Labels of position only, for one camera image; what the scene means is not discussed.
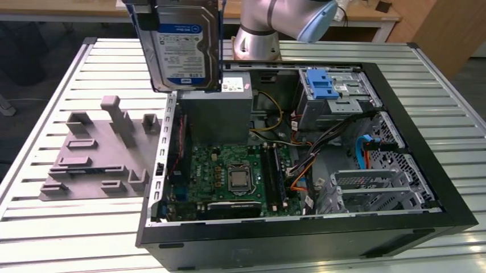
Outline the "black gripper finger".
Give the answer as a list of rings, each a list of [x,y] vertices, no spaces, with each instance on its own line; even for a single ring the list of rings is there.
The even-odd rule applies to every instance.
[[[156,30],[157,29],[157,15],[153,13],[137,13],[136,14],[137,26],[140,30]]]

